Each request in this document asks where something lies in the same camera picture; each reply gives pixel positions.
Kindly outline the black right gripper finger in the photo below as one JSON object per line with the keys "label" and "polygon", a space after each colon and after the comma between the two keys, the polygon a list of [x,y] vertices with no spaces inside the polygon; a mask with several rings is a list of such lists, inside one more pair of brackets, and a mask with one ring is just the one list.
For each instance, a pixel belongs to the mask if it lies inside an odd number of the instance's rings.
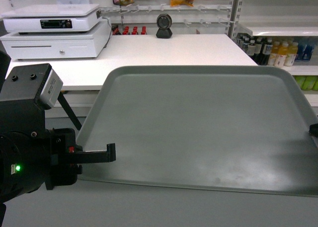
{"label": "black right gripper finger", "polygon": [[309,126],[309,134],[313,137],[318,137],[318,123]]}

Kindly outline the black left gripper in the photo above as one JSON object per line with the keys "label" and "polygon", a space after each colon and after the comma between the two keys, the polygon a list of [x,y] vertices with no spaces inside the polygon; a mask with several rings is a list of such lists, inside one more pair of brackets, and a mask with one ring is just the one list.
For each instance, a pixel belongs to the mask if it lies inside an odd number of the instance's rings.
{"label": "black left gripper", "polygon": [[116,160],[116,144],[106,145],[106,150],[83,151],[82,146],[76,144],[74,129],[51,129],[50,171],[45,180],[47,190],[56,186],[69,186],[77,182],[82,174],[80,164],[108,163]]}

